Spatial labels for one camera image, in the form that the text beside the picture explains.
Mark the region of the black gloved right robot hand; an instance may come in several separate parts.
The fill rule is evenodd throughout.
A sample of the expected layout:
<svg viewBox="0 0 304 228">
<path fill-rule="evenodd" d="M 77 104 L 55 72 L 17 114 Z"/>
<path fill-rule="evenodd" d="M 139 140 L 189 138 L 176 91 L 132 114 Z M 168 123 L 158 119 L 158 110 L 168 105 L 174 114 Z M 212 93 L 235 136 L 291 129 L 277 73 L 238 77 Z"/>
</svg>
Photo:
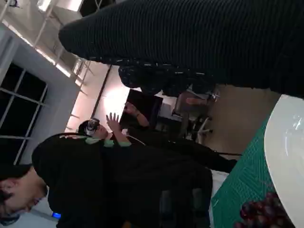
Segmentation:
<svg viewBox="0 0 304 228">
<path fill-rule="evenodd" d="M 58 38 L 150 95 L 232 85 L 304 96 L 301 0 L 126 0 L 65 25 Z"/>
</svg>

